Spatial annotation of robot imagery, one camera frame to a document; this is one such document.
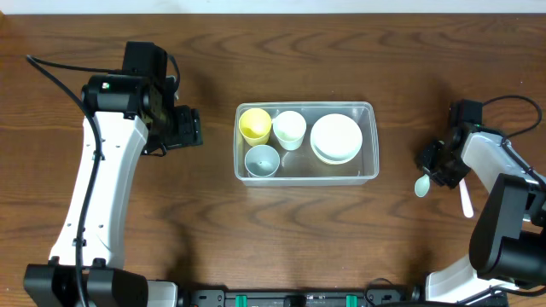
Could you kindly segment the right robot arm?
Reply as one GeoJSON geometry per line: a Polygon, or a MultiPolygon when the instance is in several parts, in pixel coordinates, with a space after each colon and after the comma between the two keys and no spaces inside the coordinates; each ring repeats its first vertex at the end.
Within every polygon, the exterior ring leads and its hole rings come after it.
{"type": "Polygon", "coordinates": [[[415,298],[435,304],[497,304],[513,294],[545,293],[545,233],[523,230],[529,222],[545,227],[545,178],[517,154],[510,137],[484,126],[485,104],[460,100],[450,106],[448,135],[429,143],[416,157],[423,173],[415,195],[431,184],[458,188],[462,210],[473,216],[465,176],[473,171],[489,196],[473,230],[468,254],[426,278],[415,298]]]}

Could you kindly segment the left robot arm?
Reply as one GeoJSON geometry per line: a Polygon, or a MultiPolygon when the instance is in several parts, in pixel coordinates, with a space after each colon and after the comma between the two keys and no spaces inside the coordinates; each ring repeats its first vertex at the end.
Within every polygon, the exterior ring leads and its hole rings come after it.
{"type": "Polygon", "coordinates": [[[125,220],[137,161],[203,143],[199,112],[177,104],[176,61],[151,42],[130,41],[120,69],[94,68],[73,100],[84,114],[78,175],[46,264],[26,268],[38,306],[186,306],[173,281],[131,273],[125,220]]]}

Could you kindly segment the yellow plastic cup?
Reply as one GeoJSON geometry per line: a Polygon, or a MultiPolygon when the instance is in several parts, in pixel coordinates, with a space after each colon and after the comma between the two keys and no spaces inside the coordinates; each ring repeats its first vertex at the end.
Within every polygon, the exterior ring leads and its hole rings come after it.
{"type": "Polygon", "coordinates": [[[272,119],[261,108],[246,110],[238,120],[238,129],[248,145],[265,145],[269,141],[272,119]]]}

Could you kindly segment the yellow plastic bowl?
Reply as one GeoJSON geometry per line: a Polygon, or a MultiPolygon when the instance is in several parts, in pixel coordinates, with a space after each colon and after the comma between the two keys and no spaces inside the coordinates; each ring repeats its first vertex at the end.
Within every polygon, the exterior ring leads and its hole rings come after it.
{"type": "Polygon", "coordinates": [[[312,148],[312,150],[313,150],[313,153],[317,156],[317,158],[327,165],[342,165],[355,158],[355,155],[352,155],[342,159],[332,159],[332,158],[328,158],[326,155],[323,155],[321,151],[316,150],[315,148],[312,148]]]}

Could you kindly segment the white plastic fork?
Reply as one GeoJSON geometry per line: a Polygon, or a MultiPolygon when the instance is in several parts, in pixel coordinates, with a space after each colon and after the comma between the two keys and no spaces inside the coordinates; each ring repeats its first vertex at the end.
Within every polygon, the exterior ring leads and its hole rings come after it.
{"type": "Polygon", "coordinates": [[[474,210],[473,210],[472,201],[470,199],[470,195],[468,192],[468,187],[464,178],[459,182],[458,188],[459,188],[460,196],[461,196],[463,215],[466,218],[472,218],[474,215],[474,210]]]}

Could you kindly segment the white plastic bowl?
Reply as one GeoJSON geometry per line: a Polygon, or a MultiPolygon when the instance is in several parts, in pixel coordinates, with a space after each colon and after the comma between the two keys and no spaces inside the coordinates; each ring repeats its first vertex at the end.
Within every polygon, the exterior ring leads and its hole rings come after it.
{"type": "Polygon", "coordinates": [[[363,134],[357,123],[339,113],[321,117],[311,129],[311,149],[332,159],[357,156],[363,145],[363,134]]]}

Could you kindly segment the mint green plastic spoon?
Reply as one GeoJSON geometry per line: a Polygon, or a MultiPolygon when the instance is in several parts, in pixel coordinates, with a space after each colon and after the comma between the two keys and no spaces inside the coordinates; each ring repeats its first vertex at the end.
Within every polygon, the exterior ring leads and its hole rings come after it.
{"type": "Polygon", "coordinates": [[[430,190],[430,186],[431,186],[430,177],[429,175],[424,174],[422,177],[420,177],[419,179],[415,181],[415,186],[414,186],[415,195],[419,198],[425,197],[430,190]]]}

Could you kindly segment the white plastic cup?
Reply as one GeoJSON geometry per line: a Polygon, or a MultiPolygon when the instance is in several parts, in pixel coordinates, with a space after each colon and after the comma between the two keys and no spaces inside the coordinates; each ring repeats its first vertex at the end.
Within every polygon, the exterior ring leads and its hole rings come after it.
{"type": "Polygon", "coordinates": [[[306,133],[305,118],[295,111],[280,113],[273,119],[273,131],[280,145],[287,151],[298,149],[306,133]]]}

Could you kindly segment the grey plastic cup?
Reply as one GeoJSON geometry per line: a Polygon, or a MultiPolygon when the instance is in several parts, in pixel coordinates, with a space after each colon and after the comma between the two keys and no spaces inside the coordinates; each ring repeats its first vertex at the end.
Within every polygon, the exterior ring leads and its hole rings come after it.
{"type": "Polygon", "coordinates": [[[252,147],[244,159],[244,166],[250,177],[273,177],[280,164],[279,153],[269,145],[252,147]]]}

